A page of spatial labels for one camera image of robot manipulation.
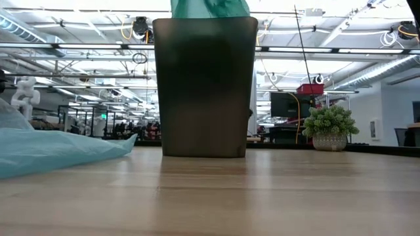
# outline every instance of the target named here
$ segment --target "ceiling light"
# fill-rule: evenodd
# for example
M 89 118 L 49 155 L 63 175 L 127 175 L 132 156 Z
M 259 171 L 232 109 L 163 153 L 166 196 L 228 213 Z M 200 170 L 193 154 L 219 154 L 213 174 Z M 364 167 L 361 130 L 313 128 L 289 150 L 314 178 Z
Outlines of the ceiling light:
M 42 78 L 42 77 L 35 77 L 35 79 L 37 80 L 38 83 L 42 83 L 44 85 L 53 84 L 53 81 L 51 81 L 50 79 L 46 79 L 46 78 Z
M 400 54 L 402 49 L 340 49 L 339 53 L 354 54 Z
M 270 123 L 261 123 L 261 124 L 258 124 L 258 125 L 267 126 L 267 127 L 274 127 L 274 124 L 270 124 Z
M 257 101 L 257 106 L 269 106 L 270 104 L 270 101 Z
M 288 48 L 288 47 L 270 47 L 270 52 L 311 52 L 311 53 L 320 53 L 320 52 L 331 52 L 332 49 L 323 49 L 323 48 Z
M 123 86 L 91 86 L 89 89 L 124 89 Z
M 47 43 L 0 43 L 0 48 L 51 49 Z
M 154 45 L 129 45 L 129 49 L 153 50 Z
M 357 93 L 356 91 L 338 91 L 338 90 L 334 90 L 334 91 L 329 91 L 329 90 L 325 90 L 324 94 L 354 94 Z
M 113 108 L 115 108 L 115 109 L 122 109 L 122 110 L 124 110 L 125 109 L 125 107 L 124 106 L 112 106 Z
M 80 95 L 80 97 L 84 98 L 84 99 L 88 99 L 91 101 L 101 101 L 100 98 L 96 97 L 96 96 L 90 96 L 90 95 Z
M 75 96 L 75 94 L 74 94 L 74 93 L 69 92 L 69 91 L 67 91 L 67 90 L 64 90 L 64 89 L 61 89 L 61 88 L 58 88 L 57 90 L 58 90 L 58 91 L 60 91 L 60 92 L 62 92 L 62 93 L 64 93 L 64 94 L 71 95 L 71 96 Z
M 133 115 L 144 115 L 143 112 L 139 112 L 139 111 L 130 111 Z
M 58 89 L 85 89 L 86 86 L 74 86 L 74 85 L 54 85 L 53 88 Z
M 60 44 L 62 49 L 120 49 L 120 45 Z

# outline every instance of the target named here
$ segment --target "ceiling duct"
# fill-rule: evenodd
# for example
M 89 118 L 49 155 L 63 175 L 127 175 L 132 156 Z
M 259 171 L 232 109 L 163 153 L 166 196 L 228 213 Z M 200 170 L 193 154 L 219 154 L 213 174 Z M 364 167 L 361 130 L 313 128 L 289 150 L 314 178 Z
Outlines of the ceiling duct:
M 420 56 L 407 56 L 402 59 L 393 60 L 388 63 L 380 63 L 375 66 L 371 66 L 368 69 L 364 69 L 359 73 L 356 73 L 349 78 L 337 83 L 333 88 L 329 89 L 345 89 L 348 87 L 358 88 L 364 85 L 370 85 L 376 81 L 380 81 L 384 78 L 390 77 L 397 73 L 404 72 L 419 65 Z
M 44 33 L 39 33 L 34 29 L 30 29 L 30 27 L 17 20 L 11 14 L 7 13 L 5 10 L 0 9 L 0 29 L 5 30 L 9 33 L 12 33 L 21 39 L 25 40 L 28 43 L 46 43 L 47 40 L 43 38 L 43 36 L 48 37 Z M 54 55 L 57 57 L 63 57 L 66 54 L 60 50 L 56 49 L 39 49 L 46 54 Z

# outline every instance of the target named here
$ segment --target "wooden table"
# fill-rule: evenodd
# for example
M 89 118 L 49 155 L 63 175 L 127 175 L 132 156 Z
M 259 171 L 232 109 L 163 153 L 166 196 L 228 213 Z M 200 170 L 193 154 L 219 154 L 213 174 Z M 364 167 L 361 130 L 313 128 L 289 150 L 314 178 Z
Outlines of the wooden table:
M 128 157 L 0 180 L 1 236 L 418 236 L 420 159 L 248 149 Z

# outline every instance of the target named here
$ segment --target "computer monitor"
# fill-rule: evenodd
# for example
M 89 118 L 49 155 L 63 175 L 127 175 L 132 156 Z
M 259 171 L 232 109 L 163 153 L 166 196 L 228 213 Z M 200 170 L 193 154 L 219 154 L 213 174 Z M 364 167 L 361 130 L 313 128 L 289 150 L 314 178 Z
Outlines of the computer monitor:
M 315 106 L 314 99 L 308 95 L 294 94 L 301 107 L 301 118 L 309 117 L 309 108 Z M 296 99 L 281 92 L 271 92 L 271 117 L 298 117 L 298 105 Z

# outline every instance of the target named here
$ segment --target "office chair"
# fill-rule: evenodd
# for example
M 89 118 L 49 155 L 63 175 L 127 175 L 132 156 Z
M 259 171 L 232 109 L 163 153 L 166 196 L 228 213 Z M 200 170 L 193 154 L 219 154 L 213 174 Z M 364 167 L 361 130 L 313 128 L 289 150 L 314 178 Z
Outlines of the office chair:
M 244 157 L 258 21 L 158 19 L 153 29 L 163 154 Z
M 406 142 L 406 128 L 395 128 L 396 139 L 399 147 L 404 147 Z

